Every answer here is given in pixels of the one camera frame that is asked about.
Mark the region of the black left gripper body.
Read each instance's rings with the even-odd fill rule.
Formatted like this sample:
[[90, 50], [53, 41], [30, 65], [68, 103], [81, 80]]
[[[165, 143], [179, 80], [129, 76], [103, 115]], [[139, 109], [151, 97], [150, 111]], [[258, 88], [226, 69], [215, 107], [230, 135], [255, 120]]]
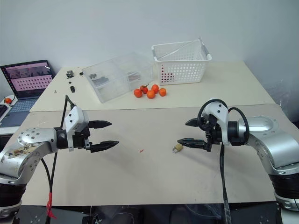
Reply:
[[90, 150], [91, 143], [88, 139], [90, 131], [88, 127], [85, 127], [81, 132], [75, 131], [72, 136], [73, 147], [78, 149]]

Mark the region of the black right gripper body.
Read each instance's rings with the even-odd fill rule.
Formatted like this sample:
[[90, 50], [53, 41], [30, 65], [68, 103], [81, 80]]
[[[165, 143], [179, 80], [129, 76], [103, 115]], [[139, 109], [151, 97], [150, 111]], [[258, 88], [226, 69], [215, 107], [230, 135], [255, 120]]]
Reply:
[[207, 119], [200, 117], [198, 119], [199, 128], [205, 132], [207, 142], [203, 149], [207, 152], [211, 152], [212, 145], [219, 145], [222, 142], [221, 127], [217, 123], [217, 118], [214, 115], [208, 115]]

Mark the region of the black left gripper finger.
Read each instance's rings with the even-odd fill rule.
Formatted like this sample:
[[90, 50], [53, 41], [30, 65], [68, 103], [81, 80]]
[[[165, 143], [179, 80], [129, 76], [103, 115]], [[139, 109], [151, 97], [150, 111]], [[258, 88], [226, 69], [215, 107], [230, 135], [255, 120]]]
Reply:
[[89, 128], [99, 129], [112, 125], [111, 122], [105, 120], [91, 120], [88, 122]]
[[95, 152], [105, 151], [116, 146], [118, 143], [119, 141], [108, 140], [108, 141], [102, 141], [101, 143], [95, 145], [91, 144], [90, 152], [95, 153]]

